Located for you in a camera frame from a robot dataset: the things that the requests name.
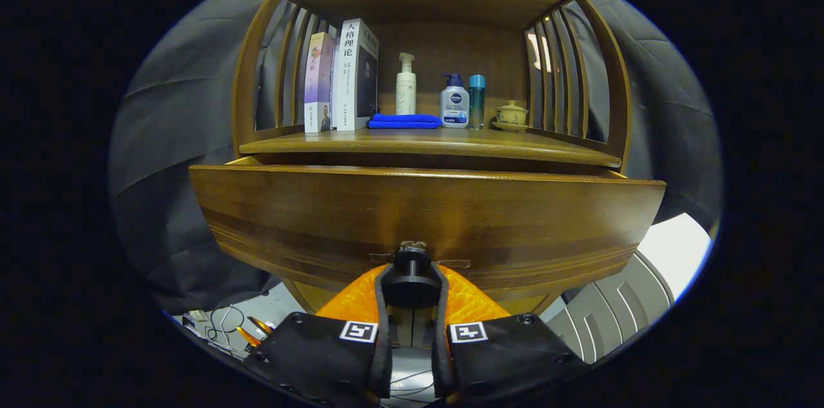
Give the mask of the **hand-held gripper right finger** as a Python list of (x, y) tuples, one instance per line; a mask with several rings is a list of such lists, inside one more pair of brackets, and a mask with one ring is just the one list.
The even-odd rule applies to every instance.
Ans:
[(507, 312), (453, 268), (432, 271), (433, 378), (446, 405), (538, 405), (590, 369), (538, 315)]

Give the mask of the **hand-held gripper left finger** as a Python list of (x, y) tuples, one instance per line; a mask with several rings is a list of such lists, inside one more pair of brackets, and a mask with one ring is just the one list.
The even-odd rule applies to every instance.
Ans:
[(244, 370), (298, 407), (379, 406), (391, 385), (382, 280), (392, 270), (368, 270), (315, 314), (289, 314), (244, 359)]

